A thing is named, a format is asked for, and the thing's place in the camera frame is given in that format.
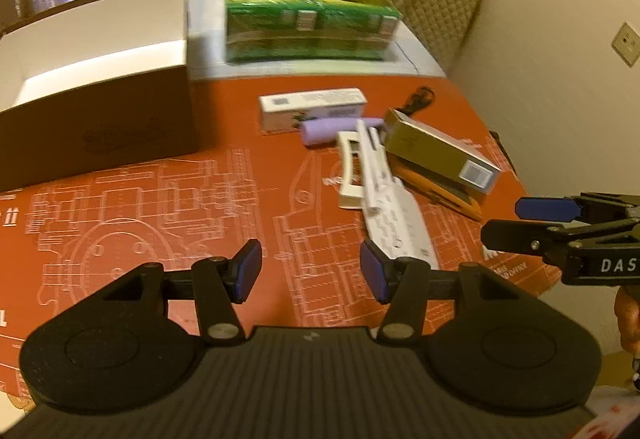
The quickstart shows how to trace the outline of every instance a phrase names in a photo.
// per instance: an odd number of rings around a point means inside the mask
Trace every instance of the white product box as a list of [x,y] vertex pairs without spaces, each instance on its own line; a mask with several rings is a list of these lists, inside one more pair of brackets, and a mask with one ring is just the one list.
[[325,117],[361,117],[367,98],[359,88],[334,88],[260,96],[262,130],[294,132],[300,122]]

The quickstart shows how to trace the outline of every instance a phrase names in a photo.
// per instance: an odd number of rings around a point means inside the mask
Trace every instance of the hand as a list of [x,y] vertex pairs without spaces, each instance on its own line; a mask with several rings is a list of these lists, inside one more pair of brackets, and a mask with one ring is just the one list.
[[622,348],[633,355],[640,355],[640,303],[629,296],[624,286],[618,288],[614,311],[618,317]]

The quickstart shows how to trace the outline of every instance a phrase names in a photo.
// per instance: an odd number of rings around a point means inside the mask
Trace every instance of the purple cylinder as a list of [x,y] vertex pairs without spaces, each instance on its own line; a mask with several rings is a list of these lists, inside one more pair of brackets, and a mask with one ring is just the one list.
[[[300,137],[305,146],[329,143],[335,141],[338,132],[356,130],[359,117],[325,117],[324,119],[309,119],[300,124]],[[367,126],[375,128],[382,126],[384,119],[379,117],[363,117]]]

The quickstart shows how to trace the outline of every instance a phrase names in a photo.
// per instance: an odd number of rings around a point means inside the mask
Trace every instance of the table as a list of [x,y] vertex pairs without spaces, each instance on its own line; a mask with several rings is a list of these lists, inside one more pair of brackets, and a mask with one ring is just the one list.
[[[486,218],[515,218],[524,194],[494,139],[446,79],[409,76],[288,76],[194,86],[202,135],[197,154],[94,172],[0,195],[0,390],[26,397],[17,369],[25,337],[39,324],[143,262],[185,269],[209,255],[232,256],[262,242],[262,272],[238,315],[245,330],[282,326],[377,326],[384,308],[360,273],[362,216],[337,205],[335,148],[307,150],[297,133],[261,135],[262,94],[357,86],[366,115],[402,105],[418,86],[436,99],[417,119],[475,145],[504,172],[485,199]],[[481,225],[417,196],[442,269],[484,263],[533,294],[559,278],[540,259],[503,253],[483,261]],[[452,317],[432,302],[424,330]],[[193,302],[171,318],[197,333]]]
[[282,60],[227,64],[225,0],[189,0],[188,65],[194,81],[241,76],[380,74],[445,77],[444,71],[402,22],[384,61]]

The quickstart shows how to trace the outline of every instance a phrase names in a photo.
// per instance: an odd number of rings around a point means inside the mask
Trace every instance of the wall outlet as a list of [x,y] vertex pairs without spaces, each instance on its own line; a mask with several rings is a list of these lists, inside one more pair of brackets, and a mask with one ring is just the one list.
[[611,46],[629,67],[632,67],[640,56],[640,36],[626,22],[622,24],[620,31],[613,38]]

